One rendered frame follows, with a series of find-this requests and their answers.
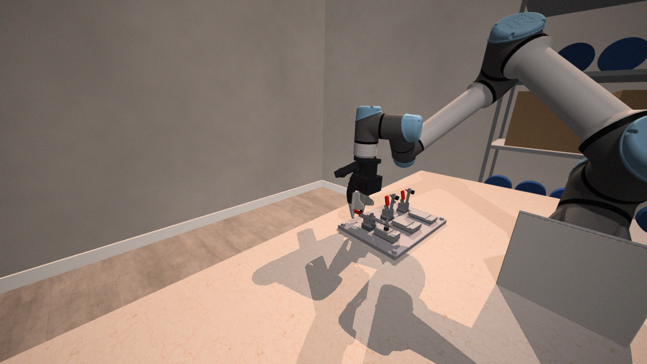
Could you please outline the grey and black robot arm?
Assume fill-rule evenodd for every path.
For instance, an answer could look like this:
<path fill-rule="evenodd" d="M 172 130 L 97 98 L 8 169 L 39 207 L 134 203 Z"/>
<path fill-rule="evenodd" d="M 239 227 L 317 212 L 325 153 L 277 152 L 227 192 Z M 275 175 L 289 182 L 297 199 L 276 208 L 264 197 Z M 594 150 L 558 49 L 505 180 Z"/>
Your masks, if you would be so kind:
<path fill-rule="evenodd" d="M 495 23 L 478 78 L 424 123 L 419 115 L 359 106 L 353 154 L 373 159 L 379 139 L 389 139 L 394 163 L 410 167 L 418 154 L 520 81 L 580 138 L 578 150 L 586 157 L 569 173 L 548 218 L 632 241 L 635 210 L 647 201 L 647 110 L 631 109 L 553 51 L 553 39 L 543 32 L 546 21 L 543 14 L 525 12 Z"/>

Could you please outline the toggle clamp with red handle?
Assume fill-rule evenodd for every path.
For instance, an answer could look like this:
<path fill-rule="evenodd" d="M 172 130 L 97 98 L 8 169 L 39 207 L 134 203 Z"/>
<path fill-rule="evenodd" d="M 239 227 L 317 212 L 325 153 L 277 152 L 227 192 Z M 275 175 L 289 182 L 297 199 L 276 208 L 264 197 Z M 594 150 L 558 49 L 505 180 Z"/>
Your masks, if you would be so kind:
<path fill-rule="evenodd" d="M 385 226 L 384 227 L 385 231 L 388 231 L 390 229 L 391 224 L 388 222 L 388 220 L 385 222 L 385 221 L 382 221 L 382 220 L 376 218 L 374 216 L 373 212 L 370 213 L 370 215 L 367 214 L 367 216 L 366 216 L 365 214 L 362 213 L 362 211 L 355 209 L 354 213 L 358 214 L 359 217 L 363 217 L 363 222 L 362 222 L 362 229 L 363 230 L 366 230 L 366 231 L 369 231 L 369 232 L 373 231 L 375 229 L 375 226 L 377 225 L 375 223 L 375 221 L 382 224 L 382 225 L 384 225 Z"/>
<path fill-rule="evenodd" d="M 396 193 L 390 194 L 390 197 L 391 197 L 391 204 L 390 204 L 389 196 L 385 196 L 385 204 L 386 205 L 384 205 L 385 209 L 382 209 L 382 214 L 381 214 L 381 219 L 383 219 L 385 221 L 388 220 L 389 222 L 391 220 L 393 220 L 393 218 L 394 218 L 394 216 L 393 216 L 394 215 L 394 209 L 392 209 L 393 205 L 394 205 L 394 200 L 399 199 L 399 196 L 396 196 Z M 391 210 L 389 209 L 389 205 L 390 205 Z"/>

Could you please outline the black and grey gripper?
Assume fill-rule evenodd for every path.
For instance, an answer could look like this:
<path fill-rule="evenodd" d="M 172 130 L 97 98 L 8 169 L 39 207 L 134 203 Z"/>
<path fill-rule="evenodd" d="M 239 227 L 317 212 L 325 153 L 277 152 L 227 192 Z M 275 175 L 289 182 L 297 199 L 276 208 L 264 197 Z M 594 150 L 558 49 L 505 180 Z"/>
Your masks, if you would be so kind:
<path fill-rule="evenodd" d="M 353 219 L 355 209 L 363 213 L 365 205 L 374 205 L 374 201 L 369 195 L 378 193 L 382 188 L 382 176 L 377 174 L 381 159 L 376 156 L 372 159 L 359 158 L 354 155 L 354 161 L 360 161 L 359 169 L 351 175 L 347 188 L 347 202 Z"/>

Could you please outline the grey toggle clamp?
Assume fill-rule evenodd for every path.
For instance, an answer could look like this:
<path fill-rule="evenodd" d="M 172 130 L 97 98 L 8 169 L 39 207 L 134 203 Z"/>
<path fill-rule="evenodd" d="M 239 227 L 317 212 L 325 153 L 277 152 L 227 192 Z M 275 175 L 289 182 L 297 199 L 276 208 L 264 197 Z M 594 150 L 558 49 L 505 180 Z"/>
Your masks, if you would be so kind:
<path fill-rule="evenodd" d="M 400 200 L 400 203 L 398 202 L 398 207 L 397 207 L 397 210 L 402 213 L 407 213 L 409 211 L 409 202 L 408 202 L 409 197 L 410 197 L 410 194 L 414 195 L 414 190 L 411 190 L 411 188 L 406 189 L 406 191 L 407 191 L 406 199 L 405 199 L 404 190 L 401 191 L 401 200 Z M 407 203 L 405 203 L 404 200 L 406 200 Z"/>

